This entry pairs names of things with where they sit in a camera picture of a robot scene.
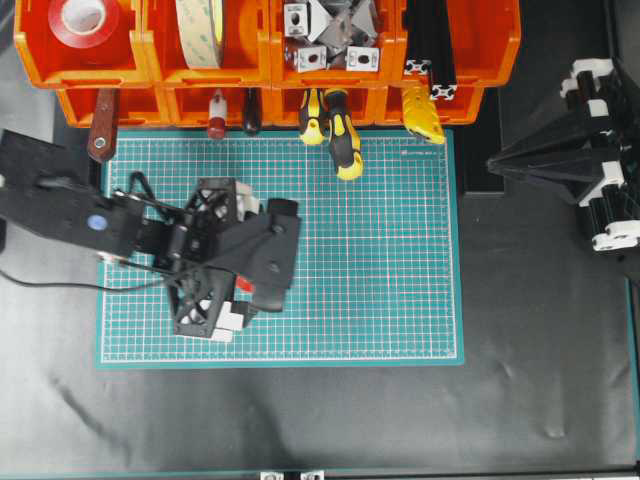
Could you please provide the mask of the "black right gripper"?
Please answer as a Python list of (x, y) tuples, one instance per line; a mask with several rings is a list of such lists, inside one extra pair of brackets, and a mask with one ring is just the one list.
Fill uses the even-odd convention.
[[(639, 88), (611, 58), (579, 59), (562, 82), (567, 112), (487, 161), (492, 173), (576, 205), (599, 254), (639, 246)], [(513, 162), (571, 149), (570, 164)]]

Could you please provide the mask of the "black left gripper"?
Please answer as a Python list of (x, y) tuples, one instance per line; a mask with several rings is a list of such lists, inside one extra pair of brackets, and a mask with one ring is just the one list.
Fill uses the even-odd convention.
[[(271, 198), (260, 210), (253, 189), (232, 178), (199, 180), (181, 209), (158, 201), (148, 184), (143, 188), (160, 218), (143, 220), (139, 251), (167, 279), (174, 334), (229, 343), (256, 309), (284, 309), (301, 228), (297, 202)], [(235, 298), (236, 274), (253, 285), (256, 309)]]

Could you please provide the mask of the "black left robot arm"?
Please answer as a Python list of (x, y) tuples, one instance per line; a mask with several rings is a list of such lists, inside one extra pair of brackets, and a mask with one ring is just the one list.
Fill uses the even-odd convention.
[(105, 196), (93, 169), (62, 146), (3, 131), (2, 219), (121, 265), (148, 255), (180, 336), (228, 342), (256, 314), (283, 309), (301, 229), (296, 202), (261, 203), (246, 184), (205, 177), (177, 207), (138, 171)]

